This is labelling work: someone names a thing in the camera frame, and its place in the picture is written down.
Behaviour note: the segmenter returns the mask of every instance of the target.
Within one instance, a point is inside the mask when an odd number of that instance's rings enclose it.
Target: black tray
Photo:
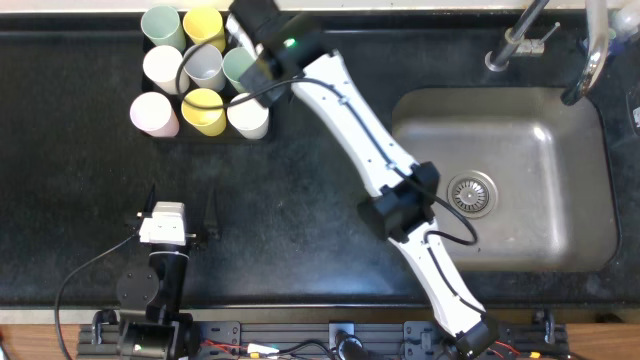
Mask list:
[[[186,49],[188,49],[193,45],[193,42],[191,41],[189,36],[187,36],[186,34],[185,34],[185,37],[187,39],[187,46],[185,47],[185,51],[186,51]],[[145,37],[142,45],[144,53],[146,54],[153,47],[155,47],[155,45],[151,42],[151,40]],[[224,57],[224,55],[234,47],[235,46],[233,44],[227,42],[227,47],[224,49],[222,56]],[[189,78],[189,89],[186,93],[189,93],[189,91],[192,91],[198,88],[199,88],[198,85],[196,85],[193,82],[193,80]],[[242,134],[240,134],[238,130],[236,130],[235,127],[233,127],[233,125],[231,125],[231,123],[229,123],[228,119],[225,120],[227,122],[227,126],[225,127],[222,134],[217,136],[206,136],[202,134],[200,131],[198,131],[195,127],[193,127],[191,124],[189,124],[187,120],[184,119],[184,117],[182,116],[182,111],[180,109],[181,102],[178,99],[178,96],[170,95],[164,92],[164,90],[160,89],[160,87],[158,87],[153,81],[147,78],[144,75],[144,73],[142,75],[141,90],[142,90],[142,93],[155,91],[165,95],[169,99],[169,102],[171,103],[171,107],[173,108],[173,111],[176,113],[176,116],[178,117],[178,122],[180,123],[180,131],[178,131],[178,134],[175,137],[153,137],[144,131],[140,131],[140,133],[143,134],[144,136],[150,137],[154,140],[163,141],[163,142],[194,142],[194,143],[210,143],[210,144],[230,144],[230,143],[231,144],[233,143],[263,144],[273,139],[273,129],[274,129],[273,119],[275,118],[274,112],[275,112],[275,109],[278,108],[277,103],[279,103],[280,101],[276,102],[274,106],[269,108],[269,128],[267,129],[267,134],[262,139],[245,138],[244,136],[242,136]],[[224,89],[222,89],[222,91],[217,91],[217,93],[220,95],[224,103],[230,102],[234,97],[238,95],[238,92],[233,87],[233,85],[229,83],[229,81],[226,81]]]

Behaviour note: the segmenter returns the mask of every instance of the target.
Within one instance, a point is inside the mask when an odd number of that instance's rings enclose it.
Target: white wall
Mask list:
[[[630,0],[606,0],[619,8]],[[531,0],[276,0],[283,10],[519,9]],[[0,13],[144,11],[154,5],[184,10],[213,5],[226,10],[231,0],[0,0]],[[580,9],[584,0],[551,0],[547,9]]]

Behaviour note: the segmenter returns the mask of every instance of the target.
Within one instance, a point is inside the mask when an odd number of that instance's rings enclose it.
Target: faucet handle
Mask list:
[[[560,23],[556,22],[553,28],[547,32],[542,39],[525,39],[516,49],[513,56],[542,56],[544,54],[544,43],[560,28]]]

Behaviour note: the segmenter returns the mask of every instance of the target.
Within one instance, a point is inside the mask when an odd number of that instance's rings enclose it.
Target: black countertop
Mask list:
[[[360,178],[299,100],[275,109],[274,137],[261,145],[159,143],[136,131],[128,110],[143,76],[138,16],[21,16],[0,25],[0,306],[52,306],[72,269],[127,236],[123,216],[139,210],[152,184],[159,199],[185,202],[187,211],[218,189],[223,238],[192,253],[187,307],[426,304],[403,257],[358,218]],[[583,18],[546,14],[533,35],[557,19],[563,29],[545,55],[498,74],[484,55],[515,14],[324,20],[327,40],[390,127],[394,105],[414,89],[570,84],[584,63],[575,45]],[[589,95],[603,116],[619,253],[598,272],[464,273],[481,302],[640,304],[640,139],[630,117],[640,105],[638,64],[635,44]],[[116,280],[147,253],[128,244],[78,274],[63,302],[116,305]]]

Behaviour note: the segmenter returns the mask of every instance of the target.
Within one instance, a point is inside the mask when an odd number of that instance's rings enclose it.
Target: yellow cup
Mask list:
[[[210,89],[196,89],[187,94],[185,100],[198,106],[222,105],[222,99],[215,91]],[[227,117],[224,110],[201,110],[182,102],[182,116],[207,136],[220,135],[227,127]]]
[[[211,45],[217,47],[220,52],[224,51],[226,46],[224,24],[222,23],[222,15],[218,10],[212,7],[191,9],[184,16],[182,26],[196,45],[203,43],[212,36],[222,35],[219,40],[212,41]]]

